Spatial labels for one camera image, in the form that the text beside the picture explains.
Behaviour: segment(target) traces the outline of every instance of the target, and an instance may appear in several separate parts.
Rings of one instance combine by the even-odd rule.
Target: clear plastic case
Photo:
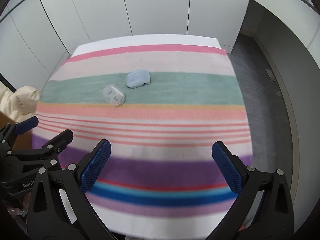
[[[121,106],[125,101],[125,94],[116,87],[116,85],[107,85],[102,94],[107,101],[107,103],[113,106]]]

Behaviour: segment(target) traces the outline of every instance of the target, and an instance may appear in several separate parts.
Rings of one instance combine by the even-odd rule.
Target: blue stripe
[[[127,195],[120,192],[115,192],[100,187],[94,186],[90,191],[92,194],[119,200],[127,203],[149,205],[149,206],[167,206],[167,207],[178,207],[178,206],[197,206],[204,204],[217,203],[225,201],[231,198],[236,198],[237,194],[231,191],[225,192],[221,195],[211,195],[194,198],[153,198],[153,197],[140,197],[134,195]]]
[[[119,192],[125,195],[134,195],[139,197],[152,198],[194,198],[213,195],[223,195],[230,192],[229,187],[221,187],[215,189],[195,190],[195,191],[153,191],[114,186],[108,183],[96,182],[95,187],[113,192]]]

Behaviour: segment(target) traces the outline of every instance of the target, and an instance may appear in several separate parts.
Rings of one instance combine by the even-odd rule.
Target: purple stripe
[[[32,136],[32,147],[41,148],[47,142]],[[67,147],[59,154],[60,164],[78,163],[86,151]],[[245,165],[252,163],[251,155],[241,157]],[[163,162],[121,159],[111,155],[100,179],[133,187],[201,187],[226,183],[214,160],[196,162]]]
[[[223,201],[218,204],[201,205],[196,207],[153,207],[128,204],[125,202],[110,200],[108,198],[99,197],[97,195],[86,193],[90,203],[135,215],[149,217],[191,217],[199,215],[207,215],[217,212],[229,210],[235,199]]]

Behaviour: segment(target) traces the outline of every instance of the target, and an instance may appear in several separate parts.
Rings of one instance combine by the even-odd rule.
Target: white cabinet
[[[189,0],[125,0],[133,35],[187,34]]]
[[[233,47],[249,0],[190,0],[188,34],[217,38]]]
[[[0,62],[0,73],[16,89],[33,86],[42,90],[50,76],[20,36],[10,15],[0,24]]]
[[[19,1],[10,0],[8,9]],[[25,0],[12,11],[11,16],[26,45],[51,73],[66,49],[52,28],[40,0]]]
[[[131,35],[124,0],[73,0],[91,41]]]
[[[90,42],[73,0],[41,1],[52,25],[68,50],[71,51],[81,44]]]

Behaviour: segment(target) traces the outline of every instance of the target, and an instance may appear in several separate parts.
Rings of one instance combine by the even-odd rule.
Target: table
[[[125,77],[136,69],[149,70],[151,84],[131,90]],[[108,84],[126,94],[122,106],[105,103]],[[244,164],[252,161],[242,94],[213,38],[156,34],[81,45],[50,77],[36,116],[33,148],[74,132],[59,155],[62,167],[101,138],[111,142],[111,157],[86,196],[111,231],[130,236],[208,236],[236,197],[212,144],[222,140]]]

